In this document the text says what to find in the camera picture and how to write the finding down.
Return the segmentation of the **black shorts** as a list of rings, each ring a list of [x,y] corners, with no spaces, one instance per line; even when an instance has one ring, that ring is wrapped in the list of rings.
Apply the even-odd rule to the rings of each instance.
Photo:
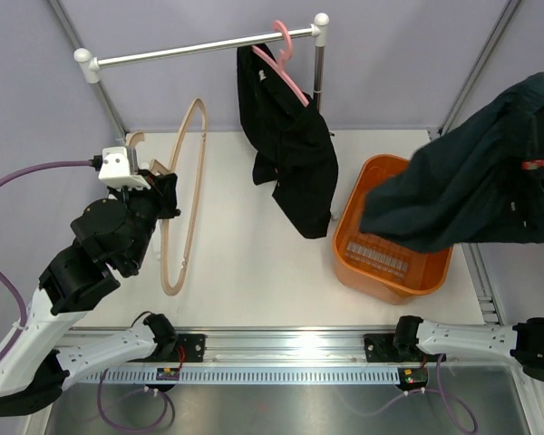
[[[252,47],[236,59],[240,125],[256,151],[252,181],[274,185],[272,198],[302,237],[325,237],[339,171],[325,119]]]

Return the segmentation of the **pink plastic hanger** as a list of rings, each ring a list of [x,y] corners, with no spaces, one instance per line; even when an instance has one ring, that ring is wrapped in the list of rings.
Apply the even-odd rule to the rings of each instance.
[[[294,52],[292,38],[283,22],[276,20],[273,23],[273,28],[281,33],[282,39],[285,42],[284,48],[279,50],[278,58],[273,60],[271,55],[266,54],[262,49],[255,45],[251,46],[252,52],[263,60],[279,76],[279,78],[288,86],[290,91],[297,97],[299,102],[306,107],[309,104],[308,98],[286,72],[286,63],[292,58]]]

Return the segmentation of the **dark teal shorts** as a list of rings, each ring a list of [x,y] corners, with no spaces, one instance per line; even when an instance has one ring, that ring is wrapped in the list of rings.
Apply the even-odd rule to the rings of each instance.
[[[420,253],[544,244],[544,72],[419,148],[366,194],[359,229]]]

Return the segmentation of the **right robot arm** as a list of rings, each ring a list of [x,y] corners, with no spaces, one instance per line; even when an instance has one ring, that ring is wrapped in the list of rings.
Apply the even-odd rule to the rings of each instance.
[[[539,183],[539,198],[544,203],[544,108],[531,117],[529,145],[534,153],[520,164],[520,174]],[[544,382],[544,317],[506,325],[498,281],[488,273],[489,262],[477,244],[470,251],[481,289],[496,309],[497,320],[485,326],[458,326],[405,315],[396,325],[393,351],[401,361],[423,359],[425,363],[452,355],[504,359],[519,364],[530,378]]]

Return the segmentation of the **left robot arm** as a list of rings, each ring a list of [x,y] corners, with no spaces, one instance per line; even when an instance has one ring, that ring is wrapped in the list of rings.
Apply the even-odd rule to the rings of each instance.
[[[59,340],[120,286],[115,278],[136,276],[156,224],[175,218],[175,174],[143,173],[149,187],[111,188],[108,198],[88,205],[70,225],[74,239],[38,280],[20,324],[0,344],[0,417],[24,416],[54,403],[81,378],[110,366],[147,358],[163,362],[177,349],[178,335],[163,314],[103,343],[73,351]]]

